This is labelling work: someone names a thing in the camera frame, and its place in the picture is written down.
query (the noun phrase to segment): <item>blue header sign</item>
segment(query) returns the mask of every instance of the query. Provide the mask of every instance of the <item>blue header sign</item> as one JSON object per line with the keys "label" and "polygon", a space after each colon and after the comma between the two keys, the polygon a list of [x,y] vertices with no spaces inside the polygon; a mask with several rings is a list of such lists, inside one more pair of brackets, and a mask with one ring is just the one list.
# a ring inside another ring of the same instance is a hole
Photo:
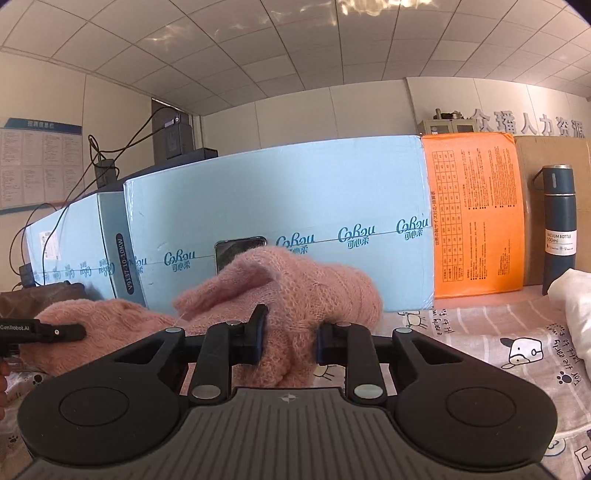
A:
{"label": "blue header sign", "polygon": [[33,120],[29,118],[9,118],[6,125],[4,125],[4,128],[82,135],[82,127],[80,125],[61,124],[58,122],[47,122],[45,120]]}

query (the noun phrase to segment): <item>brown cardboard box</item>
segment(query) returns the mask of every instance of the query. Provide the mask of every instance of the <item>brown cardboard box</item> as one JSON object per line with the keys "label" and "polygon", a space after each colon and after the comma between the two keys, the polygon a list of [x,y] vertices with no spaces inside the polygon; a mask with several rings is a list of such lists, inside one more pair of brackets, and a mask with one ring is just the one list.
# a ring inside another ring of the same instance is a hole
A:
{"label": "brown cardboard box", "polygon": [[542,283],[544,272],[544,165],[573,166],[577,196],[577,256],[575,267],[591,272],[591,140],[568,137],[515,137],[525,210],[525,285]]}

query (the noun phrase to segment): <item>size chart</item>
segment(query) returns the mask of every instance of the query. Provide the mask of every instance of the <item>size chart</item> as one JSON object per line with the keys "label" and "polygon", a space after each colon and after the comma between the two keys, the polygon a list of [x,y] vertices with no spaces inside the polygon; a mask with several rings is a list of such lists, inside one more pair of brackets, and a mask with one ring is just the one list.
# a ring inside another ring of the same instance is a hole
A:
{"label": "size chart", "polygon": [[464,280],[462,205],[453,150],[434,151],[443,281]]}

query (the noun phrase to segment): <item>paw print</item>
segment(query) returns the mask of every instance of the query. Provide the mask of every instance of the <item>paw print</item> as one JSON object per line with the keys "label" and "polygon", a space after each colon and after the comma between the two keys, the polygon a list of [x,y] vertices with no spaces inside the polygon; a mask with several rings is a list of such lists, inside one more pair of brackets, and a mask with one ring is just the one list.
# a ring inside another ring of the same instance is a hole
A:
{"label": "paw print", "polygon": [[571,383],[573,381],[570,375],[565,374],[564,372],[560,372],[560,375],[556,375],[558,379],[558,383],[562,385],[563,383]]}

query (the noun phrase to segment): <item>bottle label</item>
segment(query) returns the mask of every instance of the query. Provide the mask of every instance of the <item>bottle label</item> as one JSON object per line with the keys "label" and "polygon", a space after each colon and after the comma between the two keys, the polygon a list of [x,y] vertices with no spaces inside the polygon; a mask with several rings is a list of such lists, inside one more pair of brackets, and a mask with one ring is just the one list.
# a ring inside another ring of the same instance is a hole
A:
{"label": "bottle label", "polygon": [[552,255],[574,255],[577,252],[577,231],[555,232],[546,230],[546,253]]}

